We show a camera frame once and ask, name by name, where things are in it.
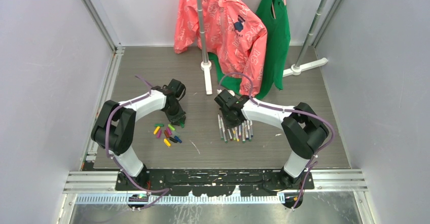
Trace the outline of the dark green cap marker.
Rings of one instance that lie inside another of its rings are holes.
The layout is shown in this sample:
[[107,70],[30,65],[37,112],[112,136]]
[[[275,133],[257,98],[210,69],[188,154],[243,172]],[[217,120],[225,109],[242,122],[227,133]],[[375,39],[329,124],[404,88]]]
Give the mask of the dark green cap marker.
[[251,140],[254,136],[253,122],[251,120],[249,120],[248,124],[249,124],[249,140]]

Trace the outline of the brown cap marker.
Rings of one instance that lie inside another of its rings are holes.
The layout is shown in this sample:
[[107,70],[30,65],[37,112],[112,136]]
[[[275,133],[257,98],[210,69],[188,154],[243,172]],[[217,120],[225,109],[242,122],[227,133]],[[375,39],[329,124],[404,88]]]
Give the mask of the brown cap marker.
[[232,141],[233,137],[232,137],[232,133],[231,133],[231,131],[230,131],[229,128],[227,128],[227,132],[228,132],[228,135],[229,135],[229,140]]

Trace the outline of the light green pen cap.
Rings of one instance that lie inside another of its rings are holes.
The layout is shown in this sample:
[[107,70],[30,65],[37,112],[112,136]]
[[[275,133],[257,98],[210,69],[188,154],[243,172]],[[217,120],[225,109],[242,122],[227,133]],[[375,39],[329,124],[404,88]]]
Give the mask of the light green pen cap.
[[175,131],[175,128],[171,124],[168,124],[168,128],[172,131]]

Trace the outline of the yellow pen cap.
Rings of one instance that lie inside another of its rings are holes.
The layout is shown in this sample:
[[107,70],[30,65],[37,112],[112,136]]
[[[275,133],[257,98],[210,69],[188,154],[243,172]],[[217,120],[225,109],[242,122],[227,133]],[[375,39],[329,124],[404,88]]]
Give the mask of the yellow pen cap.
[[163,142],[165,143],[166,146],[171,147],[171,143],[170,143],[170,141],[167,138],[165,138],[163,140]]
[[160,130],[160,126],[157,126],[153,132],[154,135],[156,135]]

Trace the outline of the blue pen cap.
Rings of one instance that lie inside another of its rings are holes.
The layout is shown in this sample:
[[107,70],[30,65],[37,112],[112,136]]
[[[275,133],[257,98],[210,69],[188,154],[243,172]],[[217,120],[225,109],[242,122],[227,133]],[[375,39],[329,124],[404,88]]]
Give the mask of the blue pen cap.
[[174,137],[179,143],[182,143],[182,141],[180,140],[180,138],[178,136]]

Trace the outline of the black pen cap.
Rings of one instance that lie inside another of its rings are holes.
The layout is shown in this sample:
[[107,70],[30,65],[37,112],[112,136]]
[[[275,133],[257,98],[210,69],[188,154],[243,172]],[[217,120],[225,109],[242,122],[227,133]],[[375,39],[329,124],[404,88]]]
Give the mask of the black pen cap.
[[173,137],[169,137],[169,140],[172,141],[173,143],[178,143],[178,141]]

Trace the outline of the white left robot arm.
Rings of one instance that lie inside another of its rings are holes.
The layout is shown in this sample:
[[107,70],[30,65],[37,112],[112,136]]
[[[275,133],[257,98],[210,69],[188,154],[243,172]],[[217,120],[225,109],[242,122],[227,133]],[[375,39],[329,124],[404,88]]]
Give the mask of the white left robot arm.
[[182,126],[186,113],[180,101],[186,94],[186,86],[172,79],[168,85],[154,86],[144,95],[115,102],[106,101],[99,112],[91,132],[91,139],[102,147],[126,172],[128,183],[142,190],[148,183],[146,166],[132,148],[135,123],[155,111],[165,113],[172,125]]

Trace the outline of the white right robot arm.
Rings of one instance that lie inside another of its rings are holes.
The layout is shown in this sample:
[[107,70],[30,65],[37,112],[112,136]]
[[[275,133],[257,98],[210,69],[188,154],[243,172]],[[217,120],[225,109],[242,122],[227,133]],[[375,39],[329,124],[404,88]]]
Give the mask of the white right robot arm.
[[330,134],[328,122],[303,102],[296,106],[281,106],[246,95],[236,97],[227,90],[222,90],[214,101],[220,107],[227,127],[257,121],[283,130],[292,150],[281,170],[282,184],[288,189],[300,184],[302,172]]

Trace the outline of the white left rack foot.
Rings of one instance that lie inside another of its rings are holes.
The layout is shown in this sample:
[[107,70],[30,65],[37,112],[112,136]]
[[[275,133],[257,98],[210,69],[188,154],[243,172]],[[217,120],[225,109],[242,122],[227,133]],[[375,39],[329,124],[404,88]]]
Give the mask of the white left rack foot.
[[212,95],[212,84],[211,84],[211,75],[210,75],[211,62],[202,61],[200,66],[204,73],[204,82],[205,82],[204,84],[205,84],[206,95]]

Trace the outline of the left rack pole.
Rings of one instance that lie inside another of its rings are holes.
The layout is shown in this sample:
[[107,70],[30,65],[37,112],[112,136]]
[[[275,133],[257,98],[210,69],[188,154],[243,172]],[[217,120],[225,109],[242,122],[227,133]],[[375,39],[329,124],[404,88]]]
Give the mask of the left rack pole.
[[197,14],[198,14],[198,21],[199,21],[199,33],[200,33],[200,40],[201,40],[201,50],[202,50],[202,63],[203,66],[208,67],[209,66],[209,59],[208,59],[208,53],[207,53],[207,47],[206,47],[206,37],[205,37],[205,29],[204,29],[204,15],[203,15],[203,7],[202,7],[202,0],[196,0],[197,1]]

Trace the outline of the rack pole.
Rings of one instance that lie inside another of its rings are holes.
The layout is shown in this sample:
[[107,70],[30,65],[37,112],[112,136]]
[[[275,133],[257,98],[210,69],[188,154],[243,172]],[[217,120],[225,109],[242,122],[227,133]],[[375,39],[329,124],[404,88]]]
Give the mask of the rack pole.
[[315,13],[315,15],[313,17],[312,24],[311,24],[311,26],[309,28],[309,31],[307,33],[307,36],[305,38],[304,44],[303,44],[303,46],[301,48],[301,51],[300,51],[299,56],[297,58],[297,61],[292,66],[292,68],[294,68],[294,69],[300,69],[300,65],[302,64],[302,60],[304,58],[304,55],[307,52],[308,47],[310,46],[310,43],[312,42],[312,38],[313,38],[314,32],[316,30],[316,27],[317,27],[318,22],[320,20],[320,16],[323,13],[323,10],[324,10],[324,8],[326,6],[327,1],[328,0],[320,0],[320,3],[319,3],[318,8],[316,10],[316,13]]
[[201,50],[202,50],[202,63],[203,66],[208,67],[209,66],[209,59],[208,59],[208,53],[207,53],[207,47],[206,47],[206,37],[205,37],[205,29],[204,29],[204,15],[203,15],[203,7],[202,7],[202,0],[196,0],[197,1],[197,14],[198,14],[198,21],[199,21],[199,33],[200,33],[200,40],[201,40]]

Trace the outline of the pink printed jacket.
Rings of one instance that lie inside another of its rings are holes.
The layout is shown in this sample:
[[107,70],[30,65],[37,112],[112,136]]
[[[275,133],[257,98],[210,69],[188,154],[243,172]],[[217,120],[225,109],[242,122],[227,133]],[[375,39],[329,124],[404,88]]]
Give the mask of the pink printed jacket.
[[205,31],[207,51],[218,57],[223,74],[242,79],[238,94],[260,93],[268,31],[262,20],[241,0],[202,0],[203,23],[199,23],[197,0],[179,0],[174,51],[179,54],[197,43]]

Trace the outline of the green hanging shirt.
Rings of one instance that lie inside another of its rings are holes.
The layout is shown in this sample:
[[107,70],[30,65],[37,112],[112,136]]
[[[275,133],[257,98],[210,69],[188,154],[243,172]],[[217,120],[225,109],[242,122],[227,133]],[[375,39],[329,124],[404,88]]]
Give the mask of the green hanging shirt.
[[[276,18],[272,17],[271,2],[275,2]],[[256,15],[268,31],[265,65],[258,99],[264,98],[272,86],[282,90],[282,75],[290,47],[291,32],[287,9],[282,0],[261,0]]]

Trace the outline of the right rack pole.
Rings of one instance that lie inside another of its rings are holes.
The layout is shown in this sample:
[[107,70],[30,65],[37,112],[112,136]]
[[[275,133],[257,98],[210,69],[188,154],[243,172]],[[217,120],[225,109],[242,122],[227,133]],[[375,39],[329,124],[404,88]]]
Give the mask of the right rack pole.
[[300,69],[300,65],[302,64],[302,60],[304,58],[304,55],[307,52],[308,47],[310,46],[310,43],[312,42],[312,38],[313,38],[314,32],[316,30],[316,27],[317,27],[318,22],[320,20],[320,16],[323,13],[323,10],[324,10],[324,8],[326,6],[327,1],[328,0],[320,0],[320,3],[319,3],[318,8],[316,10],[316,13],[315,13],[315,15],[313,17],[312,24],[311,24],[311,26],[309,28],[309,31],[307,33],[307,36],[305,38],[304,44],[303,44],[303,46],[301,48],[301,51],[300,51],[299,56],[297,58],[297,61],[292,66],[292,68],[294,68],[294,69]]

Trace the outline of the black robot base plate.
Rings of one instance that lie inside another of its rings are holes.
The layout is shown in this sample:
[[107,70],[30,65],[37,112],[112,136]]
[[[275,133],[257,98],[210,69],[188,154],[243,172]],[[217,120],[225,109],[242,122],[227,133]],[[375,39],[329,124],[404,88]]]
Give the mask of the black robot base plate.
[[277,169],[144,169],[138,177],[117,176],[115,190],[150,190],[150,197],[276,197],[285,207],[299,207],[305,190],[314,189],[311,173],[290,178]]

